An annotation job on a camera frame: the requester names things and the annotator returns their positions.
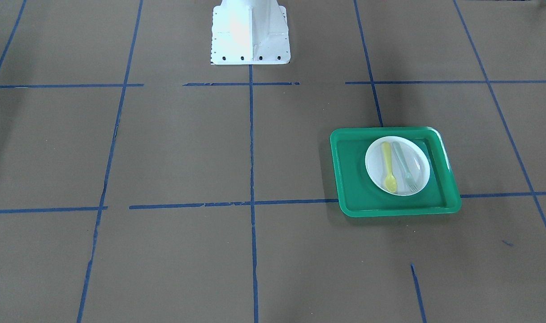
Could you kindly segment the yellow plastic spoon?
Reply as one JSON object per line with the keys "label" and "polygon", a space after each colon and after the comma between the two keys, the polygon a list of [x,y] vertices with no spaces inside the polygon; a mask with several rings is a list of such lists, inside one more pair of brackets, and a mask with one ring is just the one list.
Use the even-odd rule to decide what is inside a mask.
{"label": "yellow plastic spoon", "polygon": [[385,141],[381,144],[382,157],[385,164],[384,187],[389,193],[397,192],[397,181],[393,174],[392,149],[390,143]]}

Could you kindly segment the green plastic tray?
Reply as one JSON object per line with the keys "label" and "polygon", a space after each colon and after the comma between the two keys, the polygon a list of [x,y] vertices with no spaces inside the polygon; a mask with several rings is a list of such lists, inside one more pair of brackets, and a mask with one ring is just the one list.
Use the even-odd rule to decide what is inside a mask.
{"label": "green plastic tray", "polygon": [[[365,168],[368,147],[385,136],[398,136],[423,150],[431,166],[425,188],[413,196],[392,196],[377,188]],[[451,214],[462,201],[440,133],[432,127],[355,127],[330,135],[337,196],[352,218]]]}

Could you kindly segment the white round plate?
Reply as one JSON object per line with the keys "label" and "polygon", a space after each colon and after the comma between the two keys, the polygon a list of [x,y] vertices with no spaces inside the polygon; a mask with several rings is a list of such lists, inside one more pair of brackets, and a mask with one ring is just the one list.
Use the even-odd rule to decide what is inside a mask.
{"label": "white round plate", "polygon": [[382,157],[381,144],[385,141],[392,143],[398,141],[402,147],[408,167],[418,186],[416,193],[424,190],[431,177],[431,166],[429,160],[421,148],[408,139],[398,136],[385,136],[374,141],[367,149],[365,154],[365,168],[370,180],[383,192],[392,196],[413,196],[416,193],[410,192],[404,182],[403,170],[392,149],[393,174],[397,181],[397,192],[389,193],[384,187],[385,164]]}

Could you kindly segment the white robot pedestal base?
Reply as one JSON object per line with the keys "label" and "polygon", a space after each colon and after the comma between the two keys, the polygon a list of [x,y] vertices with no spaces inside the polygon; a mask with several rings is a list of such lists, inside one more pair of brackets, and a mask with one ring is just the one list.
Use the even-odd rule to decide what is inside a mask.
{"label": "white robot pedestal base", "polygon": [[211,64],[291,61],[287,11],[276,0],[223,0],[213,8],[211,31]]}

